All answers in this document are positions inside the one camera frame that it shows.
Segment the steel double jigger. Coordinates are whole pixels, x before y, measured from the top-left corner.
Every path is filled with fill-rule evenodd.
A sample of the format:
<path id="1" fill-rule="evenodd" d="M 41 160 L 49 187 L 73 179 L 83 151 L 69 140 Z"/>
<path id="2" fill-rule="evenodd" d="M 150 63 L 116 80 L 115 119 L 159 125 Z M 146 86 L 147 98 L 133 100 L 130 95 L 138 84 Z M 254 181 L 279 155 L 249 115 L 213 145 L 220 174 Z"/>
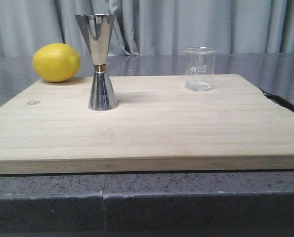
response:
<path id="1" fill-rule="evenodd" d="M 118 106 L 114 89 L 107 72 L 107 56 L 112 35 L 112 14 L 75 16 L 94 65 L 88 107 L 94 111 L 108 111 Z"/>

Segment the grey curtain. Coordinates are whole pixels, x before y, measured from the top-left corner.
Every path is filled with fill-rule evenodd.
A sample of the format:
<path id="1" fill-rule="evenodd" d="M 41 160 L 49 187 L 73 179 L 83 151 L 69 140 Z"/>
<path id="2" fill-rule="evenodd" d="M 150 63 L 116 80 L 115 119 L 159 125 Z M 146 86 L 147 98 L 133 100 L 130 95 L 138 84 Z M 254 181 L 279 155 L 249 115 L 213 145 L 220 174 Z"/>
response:
<path id="1" fill-rule="evenodd" d="M 294 0 L 0 0 L 0 57 L 51 43 L 87 55 L 77 14 L 111 13 L 110 55 L 294 52 Z"/>

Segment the light wooden cutting board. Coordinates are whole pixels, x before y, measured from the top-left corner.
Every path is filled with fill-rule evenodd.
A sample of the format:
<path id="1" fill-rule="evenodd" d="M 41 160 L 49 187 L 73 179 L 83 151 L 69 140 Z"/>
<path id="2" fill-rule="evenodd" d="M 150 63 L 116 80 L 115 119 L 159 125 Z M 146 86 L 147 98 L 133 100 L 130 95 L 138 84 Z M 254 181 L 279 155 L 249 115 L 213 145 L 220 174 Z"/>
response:
<path id="1" fill-rule="evenodd" d="M 119 106 L 87 107 L 92 79 L 39 80 L 0 107 L 0 174 L 294 169 L 294 113 L 239 75 L 111 77 Z"/>

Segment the yellow lemon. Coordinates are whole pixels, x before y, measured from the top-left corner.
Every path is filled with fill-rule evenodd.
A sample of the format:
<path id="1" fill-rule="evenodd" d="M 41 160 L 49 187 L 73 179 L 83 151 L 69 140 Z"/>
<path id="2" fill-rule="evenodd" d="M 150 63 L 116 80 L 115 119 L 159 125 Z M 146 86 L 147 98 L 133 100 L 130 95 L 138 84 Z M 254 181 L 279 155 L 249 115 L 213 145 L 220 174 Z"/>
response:
<path id="1" fill-rule="evenodd" d="M 63 82 L 73 77 L 81 66 L 76 50 L 63 43 L 48 44 L 33 56 L 35 72 L 45 81 Z"/>

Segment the clear glass measuring beaker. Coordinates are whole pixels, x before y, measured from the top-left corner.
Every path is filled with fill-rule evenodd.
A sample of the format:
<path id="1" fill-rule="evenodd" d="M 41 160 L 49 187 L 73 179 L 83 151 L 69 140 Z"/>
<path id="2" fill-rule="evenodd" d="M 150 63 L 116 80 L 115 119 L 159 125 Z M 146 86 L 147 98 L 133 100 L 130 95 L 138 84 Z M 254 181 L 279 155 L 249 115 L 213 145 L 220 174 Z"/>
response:
<path id="1" fill-rule="evenodd" d="M 208 91 L 213 88 L 215 55 L 217 49 L 207 46 L 189 47 L 186 55 L 186 84 L 193 91 Z"/>

